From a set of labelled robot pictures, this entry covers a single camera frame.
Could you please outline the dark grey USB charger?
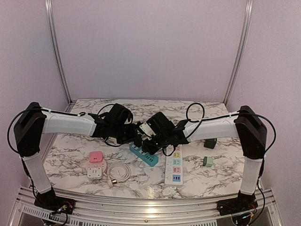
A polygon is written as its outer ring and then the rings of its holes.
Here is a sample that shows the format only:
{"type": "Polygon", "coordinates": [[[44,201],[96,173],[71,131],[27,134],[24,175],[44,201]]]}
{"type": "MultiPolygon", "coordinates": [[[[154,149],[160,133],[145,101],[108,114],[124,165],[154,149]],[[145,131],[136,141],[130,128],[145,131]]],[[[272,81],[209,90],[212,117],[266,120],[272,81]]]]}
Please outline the dark grey USB charger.
{"type": "Polygon", "coordinates": [[[136,147],[141,147],[143,144],[143,140],[140,137],[135,137],[134,138],[134,145],[136,147]]]}

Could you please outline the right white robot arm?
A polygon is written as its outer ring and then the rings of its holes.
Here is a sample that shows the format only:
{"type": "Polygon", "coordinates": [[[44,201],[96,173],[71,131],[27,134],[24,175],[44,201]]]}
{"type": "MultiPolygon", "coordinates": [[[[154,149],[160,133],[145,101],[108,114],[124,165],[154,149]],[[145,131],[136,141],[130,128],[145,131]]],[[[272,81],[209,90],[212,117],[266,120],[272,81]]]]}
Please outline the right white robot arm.
{"type": "Polygon", "coordinates": [[[162,112],[158,112],[135,129],[134,143],[142,151],[155,154],[168,146],[177,147],[191,142],[212,138],[237,137],[245,158],[240,195],[233,200],[233,207],[243,211],[251,204],[257,183],[262,176],[264,159],[272,145],[266,145],[268,129],[276,129],[266,117],[256,114],[244,105],[236,112],[227,115],[202,118],[200,120],[181,120],[174,125],[162,112]]]}

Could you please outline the teal power strip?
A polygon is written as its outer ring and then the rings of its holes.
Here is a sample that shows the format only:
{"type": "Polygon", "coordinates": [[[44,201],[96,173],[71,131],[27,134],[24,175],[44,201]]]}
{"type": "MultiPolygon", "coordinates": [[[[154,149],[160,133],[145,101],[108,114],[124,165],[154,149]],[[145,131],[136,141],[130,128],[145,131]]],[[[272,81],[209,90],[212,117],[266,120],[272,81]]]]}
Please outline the teal power strip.
{"type": "Polygon", "coordinates": [[[141,147],[137,147],[134,143],[129,144],[129,150],[135,154],[138,158],[140,158],[143,162],[145,162],[150,167],[154,167],[158,163],[158,156],[151,155],[149,153],[144,153],[141,147]]]}

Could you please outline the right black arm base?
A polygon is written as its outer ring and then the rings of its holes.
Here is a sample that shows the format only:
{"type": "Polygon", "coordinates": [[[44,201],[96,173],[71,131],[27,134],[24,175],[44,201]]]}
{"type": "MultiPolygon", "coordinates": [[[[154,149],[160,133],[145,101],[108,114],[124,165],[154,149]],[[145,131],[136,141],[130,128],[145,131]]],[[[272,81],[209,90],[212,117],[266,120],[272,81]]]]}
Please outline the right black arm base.
{"type": "Polygon", "coordinates": [[[239,190],[237,196],[231,199],[220,200],[217,202],[216,209],[221,216],[235,214],[258,207],[255,191],[252,193],[239,190]]]}

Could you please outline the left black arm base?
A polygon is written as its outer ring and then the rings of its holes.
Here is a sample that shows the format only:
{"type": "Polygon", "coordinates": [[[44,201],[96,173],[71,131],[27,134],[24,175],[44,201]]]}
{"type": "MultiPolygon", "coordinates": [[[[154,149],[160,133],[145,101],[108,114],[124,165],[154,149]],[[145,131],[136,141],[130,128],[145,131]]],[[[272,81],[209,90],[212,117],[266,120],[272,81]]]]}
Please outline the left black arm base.
{"type": "Polygon", "coordinates": [[[61,207],[66,206],[65,211],[67,214],[72,214],[73,212],[75,200],[57,196],[53,188],[43,194],[40,194],[39,192],[34,193],[34,197],[35,206],[56,212],[58,212],[61,207]]]}

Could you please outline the light green plug adapter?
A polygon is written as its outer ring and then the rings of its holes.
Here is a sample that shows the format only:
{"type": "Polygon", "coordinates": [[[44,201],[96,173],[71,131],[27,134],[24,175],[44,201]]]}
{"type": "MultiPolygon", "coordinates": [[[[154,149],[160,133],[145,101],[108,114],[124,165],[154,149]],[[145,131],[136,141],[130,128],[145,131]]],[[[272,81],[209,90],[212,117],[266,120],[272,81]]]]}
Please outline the light green plug adapter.
{"type": "Polygon", "coordinates": [[[203,158],[203,166],[212,167],[214,163],[214,159],[212,157],[205,156],[203,158]]]}

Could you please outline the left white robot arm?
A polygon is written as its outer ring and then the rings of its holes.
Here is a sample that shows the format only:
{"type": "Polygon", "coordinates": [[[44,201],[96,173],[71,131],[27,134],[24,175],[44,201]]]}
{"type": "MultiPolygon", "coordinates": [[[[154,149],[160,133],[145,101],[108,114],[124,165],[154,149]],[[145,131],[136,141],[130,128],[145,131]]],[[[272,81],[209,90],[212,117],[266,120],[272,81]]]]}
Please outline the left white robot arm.
{"type": "Polygon", "coordinates": [[[109,112],[102,114],[73,114],[42,108],[37,102],[18,113],[8,127],[16,141],[16,148],[12,150],[22,158],[29,177],[42,195],[41,202],[50,210],[56,209],[60,202],[50,192],[52,186],[39,155],[42,135],[78,134],[104,141],[114,138],[120,146],[134,141],[135,130],[133,114],[120,104],[114,104],[109,112]]]}

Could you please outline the white long power strip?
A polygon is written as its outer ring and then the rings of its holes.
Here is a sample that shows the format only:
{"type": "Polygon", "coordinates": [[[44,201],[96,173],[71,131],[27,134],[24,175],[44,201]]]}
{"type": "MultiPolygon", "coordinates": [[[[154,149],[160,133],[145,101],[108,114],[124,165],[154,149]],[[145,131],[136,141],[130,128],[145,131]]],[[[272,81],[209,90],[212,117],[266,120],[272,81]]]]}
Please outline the white long power strip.
{"type": "Polygon", "coordinates": [[[182,145],[175,148],[172,155],[166,157],[165,186],[181,187],[183,185],[182,145]]]}

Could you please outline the dark green cube adapter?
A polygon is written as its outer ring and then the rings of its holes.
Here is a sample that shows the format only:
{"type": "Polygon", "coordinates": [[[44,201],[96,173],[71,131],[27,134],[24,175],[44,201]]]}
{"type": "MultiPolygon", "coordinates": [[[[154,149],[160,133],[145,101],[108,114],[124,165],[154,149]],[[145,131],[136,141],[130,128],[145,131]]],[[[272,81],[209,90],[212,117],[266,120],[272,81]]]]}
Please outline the dark green cube adapter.
{"type": "Polygon", "coordinates": [[[204,141],[204,147],[205,148],[209,148],[209,149],[214,149],[215,146],[216,146],[216,143],[217,143],[217,139],[214,138],[214,139],[206,139],[204,141]]]}

